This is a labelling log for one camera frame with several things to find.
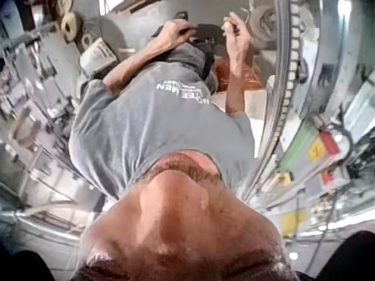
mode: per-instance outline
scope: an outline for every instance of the spool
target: spool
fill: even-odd
[[[81,19],[75,13],[67,13],[61,22],[61,31],[67,42],[73,41],[81,28]]]
[[[57,0],[56,10],[59,16],[64,16],[70,12],[71,7],[73,6],[73,0]]]
[[[83,47],[84,50],[87,50],[87,48],[90,47],[91,44],[93,44],[93,43],[94,43],[94,39],[93,39],[91,34],[85,33],[82,36],[81,44],[82,44],[82,47]]]

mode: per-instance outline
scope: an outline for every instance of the fluorescent light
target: fluorescent light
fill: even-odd
[[[366,211],[359,215],[348,215],[347,217],[343,218],[340,221],[330,222],[328,224],[328,230],[334,230],[338,228],[347,227],[349,225],[360,224],[361,222],[375,220],[375,209],[370,211]],[[318,231],[309,231],[309,232],[302,232],[299,234],[301,237],[308,237],[308,236],[315,236],[321,235],[323,231],[326,230],[325,225],[321,225],[318,228]]]
[[[298,259],[298,254],[295,253],[295,252],[291,252],[289,253],[289,258],[292,260],[292,261],[296,261]]]
[[[339,0],[337,5],[339,16],[349,17],[352,12],[352,3],[349,0]]]
[[[342,141],[342,134],[338,134],[335,136],[335,142],[340,142]]]

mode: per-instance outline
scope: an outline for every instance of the finger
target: finger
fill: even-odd
[[[180,38],[182,42],[187,41],[190,37],[194,36],[197,33],[196,29],[189,29],[186,33],[184,33]]]
[[[224,27],[225,37],[227,38],[227,42],[231,43],[232,41],[235,40],[233,25],[230,22],[225,22],[223,27]]]
[[[184,19],[175,19],[173,20],[175,24],[177,24],[179,30],[182,30],[182,29],[196,29],[197,26],[192,23],[192,22],[188,22]]]
[[[234,22],[234,24],[237,25],[240,30],[246,29],[244,21],[235,12],[230,12],[229,15],[232,22]]]
[[[236,21],[234,19],[232,19],[231,17],[229,17],[229,16],[226,16],[223,20],[224,20],[224,23],[225,22],[230,22],[232,25],[236,24]]]

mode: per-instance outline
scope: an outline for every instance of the wire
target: wire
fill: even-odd
[[[299,192],[296,194],[296,207],[295,207],[295,231],[293,234],[293,240],[297,237],[299,226]]]
[[[312,257],[311,257],[311,260],[310,260],[309,264],[306,267],[305,272],[306,272],[307,275],[309,274],[309,271],[310,271],[310,269],[311,269],[311,267],[312,267],[312,265],[313,265],[313,263],[314,263],[314,261],[316,259],[316,256],[318,255],[318,252],[319,252],[319,250],[320,250],[320,248],[322,246],[324,238],[325,238],[326,234],[328,233],[328,225],[329,225],[329,223],[330,223],[330,221],[332,219],[333,212],[334,212],[334,210],[336,208],[336,202],[338,200],[338,197],[339,197],[338,191],[336,191],[336,193],[335,193],[335,195],[334,195],[334,197],[332,199],[332,207],[331,207],[330,212],[329,212],[329,214],[327,216],[326,225],[325,225],[326,228],[325,228],[325,230],[322,233],[322,236],[321,236],[321,238],[320,238],[320,240],[319,240],[319,242],[318,242],[318,244],[317,244],[317,246],[315,248],[314,253],[312,254]]]

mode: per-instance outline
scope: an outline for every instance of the circular metal frame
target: circular metal frame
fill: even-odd
[[[299,61],[300,14],[296,0],[275,1],[277,12],[277,68],[274,89],[267,97],[267,116],[259,153],[259,165],[241,199],[247,203],[273,154],[285,125],[295,88]]]

